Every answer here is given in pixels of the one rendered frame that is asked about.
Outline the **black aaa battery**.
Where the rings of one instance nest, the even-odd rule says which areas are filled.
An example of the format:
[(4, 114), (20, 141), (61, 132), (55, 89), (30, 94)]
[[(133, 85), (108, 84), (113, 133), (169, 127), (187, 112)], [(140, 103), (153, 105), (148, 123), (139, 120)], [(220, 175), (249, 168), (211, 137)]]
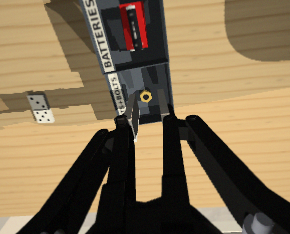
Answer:
[(141, 35), (140, 35), (135, 5), (129, 5), (128, 7), (126, 7), (126, 12), (127, 12), (127, 18), (129, 22), (134, 50), (141, 50), (143, 49), (143, 47), (142, 47), (142, 42), (141, 42)]

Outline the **white domino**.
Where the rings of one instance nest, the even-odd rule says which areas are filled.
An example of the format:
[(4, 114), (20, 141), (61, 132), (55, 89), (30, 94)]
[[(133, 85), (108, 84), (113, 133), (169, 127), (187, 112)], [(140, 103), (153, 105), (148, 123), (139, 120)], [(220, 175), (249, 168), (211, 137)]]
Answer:
[(38, 123), (53, 123), (55, 121), (45, 93), (28, 94), (27, 97)]

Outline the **dark grey rack of labelled bins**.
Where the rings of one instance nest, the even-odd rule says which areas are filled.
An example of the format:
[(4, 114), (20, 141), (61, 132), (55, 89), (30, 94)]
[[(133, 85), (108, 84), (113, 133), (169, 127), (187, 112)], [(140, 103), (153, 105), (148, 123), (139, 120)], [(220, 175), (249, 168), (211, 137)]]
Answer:
[[(148, 47), (130, 51), (119, 5), (138, 1), (144, 3)], [(167, 104), (174, 109), (163, 0), (79, 0), (79, 3), (117, 116), (125, 112), (129, 95), (136, 93), (139, 125), (162, 122), (158, 89), (164, 90)], [(149, 102), (141, 101), (144, 89), (151, 92)]]

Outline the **brass hex nut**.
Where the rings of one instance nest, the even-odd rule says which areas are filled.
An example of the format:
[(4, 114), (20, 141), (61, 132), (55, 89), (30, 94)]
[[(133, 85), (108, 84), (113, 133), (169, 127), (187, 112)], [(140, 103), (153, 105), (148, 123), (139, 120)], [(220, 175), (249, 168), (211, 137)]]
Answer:
[(151, 92), (145, 89), (140, 93), (140, 97), (143, 102), (149, 102), (152, 99)]

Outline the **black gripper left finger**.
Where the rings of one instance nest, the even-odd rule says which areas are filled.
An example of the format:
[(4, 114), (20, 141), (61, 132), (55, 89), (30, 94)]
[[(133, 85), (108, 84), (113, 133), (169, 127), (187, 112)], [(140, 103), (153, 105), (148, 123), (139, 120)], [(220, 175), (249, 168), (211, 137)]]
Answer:
[[(116, 129), (97, 131), (58, 186), (16, 234), (78, 234), (102, 185), (92, 234), (125, 234), (126, 200), (136, 200), (139, 107), (130, 94)], [(103, 148), (103, 149), (102, 149)]]

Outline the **red nine-volt battery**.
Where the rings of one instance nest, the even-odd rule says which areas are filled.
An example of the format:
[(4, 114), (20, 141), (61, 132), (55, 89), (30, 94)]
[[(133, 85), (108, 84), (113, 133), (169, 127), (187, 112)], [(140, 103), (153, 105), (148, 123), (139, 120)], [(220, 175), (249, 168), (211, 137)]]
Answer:
[(139, 30), (140, 30), (140, 35), (141, 35), (142, 47), (143, 49), (145, 49), (146, 47), (148, 47), (148, 39), (147, 39), (144, 3), (143, 1), (140, 1), (140, 2), (119, 5), (127, 50), (135, 51), (132, 37), (131, 37), (129, 22), (127, 18), (127, 12), (126, 12), (126, 7), (128, 7), (129, 5), (135, 5), (137, 20), (138, 20)]

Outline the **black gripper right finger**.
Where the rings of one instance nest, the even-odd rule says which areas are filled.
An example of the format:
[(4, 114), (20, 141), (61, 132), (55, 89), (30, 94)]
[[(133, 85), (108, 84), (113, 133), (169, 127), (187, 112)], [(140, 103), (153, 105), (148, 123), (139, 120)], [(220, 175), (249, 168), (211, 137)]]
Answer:
[(198, 115), (178, 119), (164, 90), (157, 93), (163, 125), (160, 234), (195, 234), (180, 140), (187, 141), (241, 234), (290, 234), (290, 202), (269, 189)]

